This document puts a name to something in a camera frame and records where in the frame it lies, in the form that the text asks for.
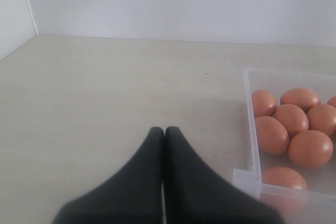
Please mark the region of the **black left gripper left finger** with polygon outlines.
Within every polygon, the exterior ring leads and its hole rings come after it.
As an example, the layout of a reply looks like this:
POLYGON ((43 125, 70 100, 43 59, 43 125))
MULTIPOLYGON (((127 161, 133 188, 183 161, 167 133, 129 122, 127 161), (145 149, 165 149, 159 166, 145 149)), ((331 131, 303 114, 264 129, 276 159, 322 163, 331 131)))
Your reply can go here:
POLYGON ((150 128, 129 161, 94 190, 66 203, 53 223, 162 223, 164 132, 150 128))

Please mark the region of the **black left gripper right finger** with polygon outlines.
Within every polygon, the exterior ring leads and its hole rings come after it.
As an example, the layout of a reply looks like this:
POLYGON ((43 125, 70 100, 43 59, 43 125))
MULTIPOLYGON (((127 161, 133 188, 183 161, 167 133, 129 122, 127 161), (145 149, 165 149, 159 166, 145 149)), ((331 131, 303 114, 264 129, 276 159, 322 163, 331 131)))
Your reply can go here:
POLYGON ((182 131, 169 126, 163 151, 167 223, 283 223, 279 212, 213 171, 182 131))

